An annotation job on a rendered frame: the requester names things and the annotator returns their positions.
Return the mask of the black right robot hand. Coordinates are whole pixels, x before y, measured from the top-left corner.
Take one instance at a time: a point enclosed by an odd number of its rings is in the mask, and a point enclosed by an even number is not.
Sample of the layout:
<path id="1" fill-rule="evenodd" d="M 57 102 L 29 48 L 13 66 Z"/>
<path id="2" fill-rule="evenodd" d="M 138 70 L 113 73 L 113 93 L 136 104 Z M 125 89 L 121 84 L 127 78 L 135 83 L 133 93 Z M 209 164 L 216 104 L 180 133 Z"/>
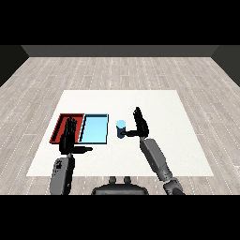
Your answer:
<path id="1" fill-rule="evenodd" d="M 133 112 L 135 124 L 136 124 L 136 130 L 130 130 L 130 131 L 122 131 L 121 135 L 128 136 L 128 137 L 135 137 L 138 136 L 140 138 L 147 138 L 149 135 L 149 128 L 148 125 L 143 118 L 142 111 L 139 107 L 137 107 Z"/>

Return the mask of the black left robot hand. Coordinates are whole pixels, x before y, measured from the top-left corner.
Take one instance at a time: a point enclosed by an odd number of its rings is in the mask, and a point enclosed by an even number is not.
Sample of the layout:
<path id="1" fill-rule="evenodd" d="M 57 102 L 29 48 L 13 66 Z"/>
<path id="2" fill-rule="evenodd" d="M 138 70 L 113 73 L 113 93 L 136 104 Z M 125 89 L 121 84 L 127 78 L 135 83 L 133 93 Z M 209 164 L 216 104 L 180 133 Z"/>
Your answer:
<path id="1" fill-rule="evenodd" d="M 75 132 L 77 120 L 71 116 L 67 119 L 65 129 L 60 137 L 59 151 L 62 155 L 68 154 L 84 154 L 92 151 L 92 147 L 75 146 Z"/>

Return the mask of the red shallow open box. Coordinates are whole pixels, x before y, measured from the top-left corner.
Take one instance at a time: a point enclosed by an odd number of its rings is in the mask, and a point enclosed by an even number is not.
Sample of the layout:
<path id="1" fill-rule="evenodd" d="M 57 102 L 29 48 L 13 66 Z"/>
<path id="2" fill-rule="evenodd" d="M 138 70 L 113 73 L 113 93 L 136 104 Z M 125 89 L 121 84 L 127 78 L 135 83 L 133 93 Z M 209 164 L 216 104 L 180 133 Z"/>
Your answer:
<path id="1" fill-rule="evenodd" d="M 51 144 L 59 144 L 61 135 L 64 133 L 66 121 L 71 118 L 77 121 L 76 131 L 75 131 L 75 143 L 80 142 L 80 131 L 83 123 L 84 114 L 83 113 L 61 113 L 58 117 L 52 136 L 49 140 Z"/>

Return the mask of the small blue can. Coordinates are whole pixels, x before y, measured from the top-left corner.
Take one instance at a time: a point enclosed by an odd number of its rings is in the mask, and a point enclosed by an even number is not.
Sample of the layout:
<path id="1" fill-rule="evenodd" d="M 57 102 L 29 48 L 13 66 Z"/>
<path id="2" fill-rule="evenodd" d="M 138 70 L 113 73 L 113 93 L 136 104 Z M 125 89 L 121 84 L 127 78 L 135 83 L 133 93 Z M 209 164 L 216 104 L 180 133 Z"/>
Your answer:
<path id="1" fill-rule="evenodd" d="M 124 138 L 123 132 L 126 130 L 126 122 L 124 120 L 118 120 L 116 123 L 117 137 L 119 139 Z"/>

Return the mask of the light blue shallow open box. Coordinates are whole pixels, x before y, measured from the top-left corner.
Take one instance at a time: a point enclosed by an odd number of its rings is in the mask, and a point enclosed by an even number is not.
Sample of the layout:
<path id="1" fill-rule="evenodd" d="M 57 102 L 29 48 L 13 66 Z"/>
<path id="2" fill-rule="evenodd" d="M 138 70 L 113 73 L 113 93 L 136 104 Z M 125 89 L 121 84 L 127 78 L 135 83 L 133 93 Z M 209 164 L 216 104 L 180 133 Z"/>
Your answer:
<path id="1" fill-rule="evenodd" d="M 84 116 L 79 144 L 106 144 L 109 115 L 106 113 L 87 113 Z"/>

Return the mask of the dark grey robot body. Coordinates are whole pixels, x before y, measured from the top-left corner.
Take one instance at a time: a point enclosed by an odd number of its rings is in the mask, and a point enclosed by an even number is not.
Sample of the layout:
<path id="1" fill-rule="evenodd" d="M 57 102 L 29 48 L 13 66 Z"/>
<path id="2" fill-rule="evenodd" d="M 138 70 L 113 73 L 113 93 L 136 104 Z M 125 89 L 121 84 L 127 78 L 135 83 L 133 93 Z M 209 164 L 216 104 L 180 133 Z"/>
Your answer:
<path id="1" fill-rule="evenodd" d="M 92 195 L 148 195 L 145 187 L 139 187 L 131 183 L 129 176 L 124 177 L 123 184 L 116 183 L 116 177 L 111 176 L 109 183 L 100 187 L 95 187 Z"/>

